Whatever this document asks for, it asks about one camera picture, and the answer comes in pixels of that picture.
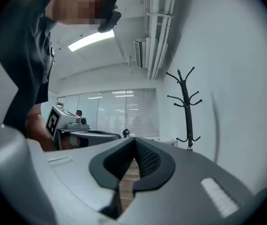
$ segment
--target black coat rack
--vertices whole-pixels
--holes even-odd
[[[181,73],[179,70],[177,70],[177,73],[179,75],[179,79],[173,75],[171,75],[170,73],[166,73],[167,75],[175,78],[177,80],[177,83],[179,83],[180,87],[181,87],[181,91],[182,91],[182,96],[183,96],[183,100],[178,98],[178,97],[173,97],[173,96],[167,96],[169,98],[175,98],[180,100],[183,105],[178,105],[176,103],[174,103],[175,106],[177,107],[183,107],[185,109],[185,124],[186,124],[186,140],[181,140],[178,137],[176,138],[177,140],[181,141],[181,142],[186,142],[188,141],[188,150],[193,150],[192,146],[193,146],[193,141],[197,141],[199,140],[201,137],[198,137],[196,140],[194,140],[193,137],[193,125],[192,125],[192,114],[191,114],[191,108],[190,106],[195,106],[198,103],[202,102],[202,99],[200,99],[197,103],[191,104],[191,98],[194,97],[196,94],[199,93],[199,91],[195,92],[193,95],[191,95],[189,97],[189,93],[188,93],[188,89],[186,88],[186,80],[188,78],[188,76],[190,75],[190,73],[195,69],[195,67],[192,68],[192,70],[188,73],[188,75],[185,77],[185,80],[182,79]]]

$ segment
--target air conditioner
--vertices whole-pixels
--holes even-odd
[[[137,39],[133,43],[137,66],[144,68],[146,64],[146,39]]]

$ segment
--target ceiling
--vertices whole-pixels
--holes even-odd
[[[52,80],[73,74],[127,63],[126,54],[135,60],[134,40],[145,37],[144,0],[117,0],[122,14],[118,26],[114,27],[115,37],[90,44],[74,52],[68,46],[73,42],[97,32],[95,25],[65,26],[57,24],[52,30],[55,64]]]

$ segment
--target person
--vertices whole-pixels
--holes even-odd
[[[41,116],[54,62],[50,30],[56,23],[98,24],[117,0],[10,0],[0,14],[0,63],[18,87],[4,119],[53,150]]]
[[[77,110],[76,111],[76,115],[79,116],[79,117],[82,117],[82,111],[81,110]]]

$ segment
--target window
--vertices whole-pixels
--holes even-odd
[[[132,136],[158,137],[156,89],[117,90],[60,97],[64,109],[82,111],[91,129]]]

